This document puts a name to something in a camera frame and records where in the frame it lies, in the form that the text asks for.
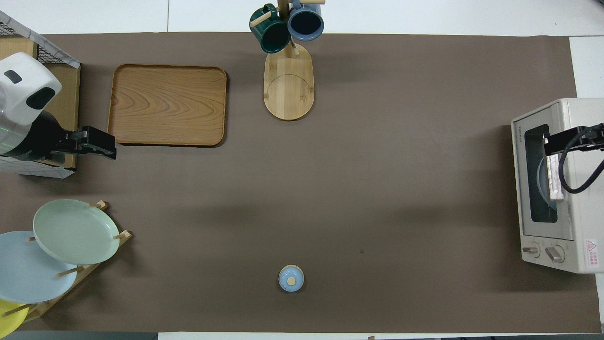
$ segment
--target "toaster oven knob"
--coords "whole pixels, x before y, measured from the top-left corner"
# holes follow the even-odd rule
[[[547,247],[545,248],[545,253],[553,262],[564,262],[564,250],[560,246]]]
[[[529,254],[536,254],[539,252],[539,249],[537,249],[537,247],[523,247],[522,251]]]
[[[530,247],[522,247],[522,252],[529,253],[533,255],[534,258],[537,258],[541,255],[537,242],[531,242]]]

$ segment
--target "wooden tray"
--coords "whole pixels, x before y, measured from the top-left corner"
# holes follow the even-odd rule
[[[108,132],[121,144],[213,146],[224,135],[226,93],[218,67],[122,65]]]

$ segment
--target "wooden peg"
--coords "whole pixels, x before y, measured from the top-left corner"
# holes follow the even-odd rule
[[[18,312],[20,310],[23,310],[23,309],[26,309],[26,308],[29,308],[29,307],[33,307],[33,306],[35,306],[35,304],[24,304],[24,305],[19,306],[19,307],[15,308],[15,309],[11,309],[11,310],[9,310],[7,312],[2,313],[2,316],[8,316],[8,315],[14,314],[14,313],[16,313],[16,312]]]
[[[96,203],[88,203],[89,207],[95,207],[95,208],[99,208],[101,209],[101,211],[104,211],[105,209],[107,209],[108,205],[107,202],[100,200]]]
[[[290,39],[289,43],[292,45],[292,49],[294,50],[294,53],[296,54],[296,57],[299,57],[300,56],[300,51],[298,51],[298,49],[296,48],[296,44],[294,43],[294,40]]]
[[[252,20],[249,23],[250,27],[256,27],[258,25],[260,25],[261,22],[263,22],[264,20],[268,20],[271,17],[272,13],[271,12],[266,12],[263,15],[255,18],[254,20]]]
[[[57,275],[55,275],[55,276],[56,276],[56,277],[58,277],[58,278],[60,278],[61,276],[65,276],[65,275],[67,275],[67,274],[71,274],[71,273],[73,273],[73,272],[80,272],[80,271],[82,271],[82,270],[84,270],[84,267],[83,267],[83,266],[77,266],[77,267],[75,267],[75,268],[72,268],[72,269],[66,270],[66,271],[64,271],[64,272],[60,272],[60,273],[58,273],[58,274],[57,274]]]

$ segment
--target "brown table mat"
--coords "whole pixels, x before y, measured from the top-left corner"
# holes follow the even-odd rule
[[[0,174],[0,231],[100,198],[134,237],[22,330],[599,332],[593,275],[522,261],[510,120],[576,95],[568,38],[325,34],[296,122],[249,33],[54,35],[107,124],[121,64],[229,74],[218,148],[118,146],[65,180]],[[286,264],[306,286],[277,287]]]

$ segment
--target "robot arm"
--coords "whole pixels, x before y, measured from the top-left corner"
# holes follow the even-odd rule
[[[27,54],[0,60],[0,155],[19,160],[89,153],[116,158],[114,136],[91,126],[64,130],[43,110],[60,90],[54,75]]]

